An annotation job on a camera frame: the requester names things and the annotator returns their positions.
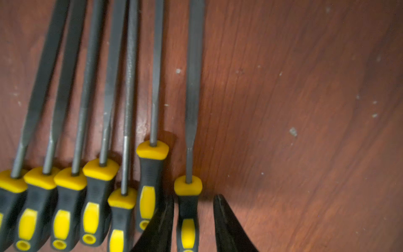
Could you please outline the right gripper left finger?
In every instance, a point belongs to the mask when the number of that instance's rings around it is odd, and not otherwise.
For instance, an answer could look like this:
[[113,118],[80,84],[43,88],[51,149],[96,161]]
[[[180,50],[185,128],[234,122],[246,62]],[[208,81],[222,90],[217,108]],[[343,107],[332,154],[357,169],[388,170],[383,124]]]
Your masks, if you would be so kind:
[[174,197],[168,196],[157,210],[131,252],[170,252],[174,220]]

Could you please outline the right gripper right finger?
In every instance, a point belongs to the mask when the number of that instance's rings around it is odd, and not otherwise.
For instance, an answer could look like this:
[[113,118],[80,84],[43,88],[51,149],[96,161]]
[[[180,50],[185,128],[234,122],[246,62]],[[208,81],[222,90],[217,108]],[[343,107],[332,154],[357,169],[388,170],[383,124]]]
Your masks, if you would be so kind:
[[214,196],[213,212],[218,252],[257,252],[222,194]]

